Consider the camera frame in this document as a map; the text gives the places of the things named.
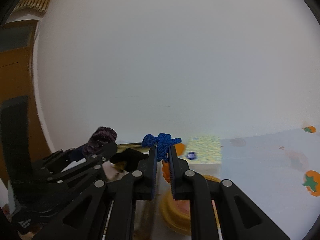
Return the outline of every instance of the curtain fringe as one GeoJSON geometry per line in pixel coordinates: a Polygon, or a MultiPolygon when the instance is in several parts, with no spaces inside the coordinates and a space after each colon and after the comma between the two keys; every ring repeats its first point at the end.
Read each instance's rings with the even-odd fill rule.
{"type": "Polygon", "coordinates": [[[12,12],[16,12],[25,8],[32,8],[39,12],[46,12],[50,0],[20,0],[12,12]]]}

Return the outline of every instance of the blue knitted figure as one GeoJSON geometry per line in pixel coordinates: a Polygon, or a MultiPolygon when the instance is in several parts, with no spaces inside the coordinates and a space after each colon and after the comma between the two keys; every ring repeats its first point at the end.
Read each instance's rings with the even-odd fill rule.
{"type": "Polygon", "coordinates": [[[159,133],[158,137],[153,136],[152,134],[147,134],[142,141],[142,147],[152,147],[157,143],[157,161],[164,160],[165,163],[168,162],[167,153],[169,152],[169,147],[180,143],[180,138],[171,139],[170,134],[159,133]]]}

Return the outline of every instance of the yellow patterned box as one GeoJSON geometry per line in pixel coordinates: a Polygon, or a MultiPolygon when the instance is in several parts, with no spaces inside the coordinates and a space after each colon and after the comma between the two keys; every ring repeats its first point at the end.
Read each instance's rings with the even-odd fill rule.
{"type": "Polygon", "coordinates": [[[219,178],[222,160],[220,138],[218,136],[192,137],[180,158],[188,162],[191,170],[219,178]]]}

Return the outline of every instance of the yellow container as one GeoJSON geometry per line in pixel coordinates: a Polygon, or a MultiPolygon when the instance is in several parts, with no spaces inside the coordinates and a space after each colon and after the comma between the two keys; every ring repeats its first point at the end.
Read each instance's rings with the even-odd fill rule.
{"type": "MultiPolygon", "coordinates": [[[[203,176],[208,180],[220,182],[220,179],[217,179],[216,177],[209,175],[203,176]]],[[[218,230],[220,231],[218,214],[214,202],[212,203],[212,205],[217,221],[218,230]]],[[[171,230],[183,235],[191,235],[189,200],[174,200],[172,198],[171,190],[169,189],[161,198],[159,209],[165,223],[171,230]]]]}

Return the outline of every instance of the orange fruit print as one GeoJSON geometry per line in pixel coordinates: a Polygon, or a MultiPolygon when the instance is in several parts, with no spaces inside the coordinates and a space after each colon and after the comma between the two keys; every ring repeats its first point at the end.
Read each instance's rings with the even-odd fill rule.
{"type": "Polygon", "coordinates": [[[316,128],[314,126],[308,126],[303,128],[305,132],[309,132],[309,133],[315,133],[316,132],[316,128]]]}
{"type": "Polygon", "coordinates": [[[302,185],[307,188],[310,194],[315,197],[320,196],[320,174],[316,171],[307,171],[303,179],[302,185]]]}

